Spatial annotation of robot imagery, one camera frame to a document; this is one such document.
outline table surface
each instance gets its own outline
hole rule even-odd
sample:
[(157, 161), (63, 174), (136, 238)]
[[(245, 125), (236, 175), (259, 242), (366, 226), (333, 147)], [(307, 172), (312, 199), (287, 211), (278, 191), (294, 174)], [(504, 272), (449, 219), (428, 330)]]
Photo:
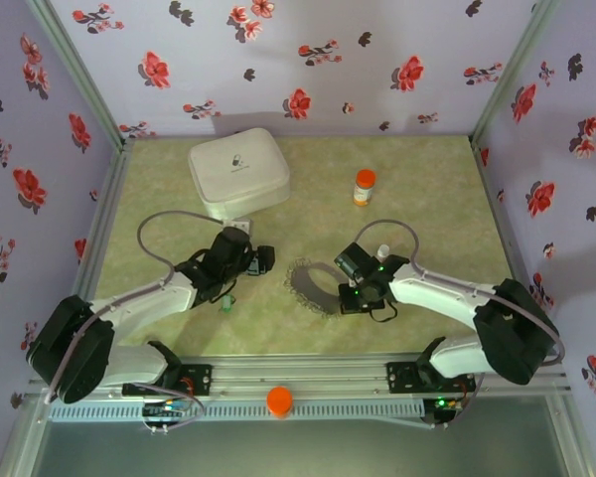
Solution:
[[(170, 209), (203, 213), (188, 166), (190, 148), (209, 139), (137, 141), (121, 192), (96, 297), (128, 291), (163, 276), (164, 265), (144, 255), (136, 229), (148, 215)], [(251, 214), (254, 246), (276, 248), (273, 270), (239, 279), (236, 303), (225, 313), (203, 304), (138, 330), (126, 344), (159, 339), (179, 356), (246, 354), (357, 354), (415, 352), (438, 336), (470, 330), (429, 310), (397, 305), (398, 317), (377, 324), (368, 315), (323, 317), (301, 304), (284, 284), (299, 258), (333, 265), (357, 231), (375, 219), (399, 219), (418, 232), (418, 262), (465, 280), (500, 283), (510, 276), (477, 165), (465, 136), (282, 137), (291, 171), (291, 197)], [(358, 207), (352, 190), (358, 170), (377, 181), (371, 203)], [(145, 242), (173, 262), (212, 243), (220, 231), (189, 217), (159, 218)], [(375, 252), (409, 256), (412, 239), (397, 226), (379, 225), (361, 239)], [(333, 279), (314, 278), (331, 292)]]

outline white plastic container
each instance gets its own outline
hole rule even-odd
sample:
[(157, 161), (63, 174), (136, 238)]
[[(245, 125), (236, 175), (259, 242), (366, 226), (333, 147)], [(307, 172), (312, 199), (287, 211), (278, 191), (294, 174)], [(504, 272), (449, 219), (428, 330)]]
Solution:
[(215, 219), (236, 219), (289, 198), (289, 167), (266, 129), (195, 146), (188, 162), (201, 200)]

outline orange bottle cap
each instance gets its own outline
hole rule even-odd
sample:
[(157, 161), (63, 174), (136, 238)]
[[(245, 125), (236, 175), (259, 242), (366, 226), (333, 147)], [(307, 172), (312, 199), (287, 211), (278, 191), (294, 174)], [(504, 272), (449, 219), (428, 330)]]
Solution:
[(278, 386), (267, 394), (267, 408), (276, 417), (285, 417), (289, 414), (294, 399), (287, 388)]
[(375, 172), (371, 169), (363, 169), (356, 176), (356, 183), (365, 189), (373, 187), (375, 184)]

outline black bracket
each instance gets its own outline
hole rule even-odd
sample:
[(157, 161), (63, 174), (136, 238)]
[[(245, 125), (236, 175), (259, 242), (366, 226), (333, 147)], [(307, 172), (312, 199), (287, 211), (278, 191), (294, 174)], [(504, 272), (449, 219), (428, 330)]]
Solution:
[[(181, 365), (179, 374), (168, 389), (194, 397), (210, 395), (212, 365)], [(145, 390), (134, 385), (123, 385), (123, 396), (157, 396), (160, 393)]]
[(475, 390), (476, 383), (468, 375), (461, 375), (451, 380), (445, 379), (441, 383), (424, 383), (419, 376), (419, 367), (414, 361), (386, 363), (386, 381), (388, 392), (392, 395), (419, 393), (462, 393)]

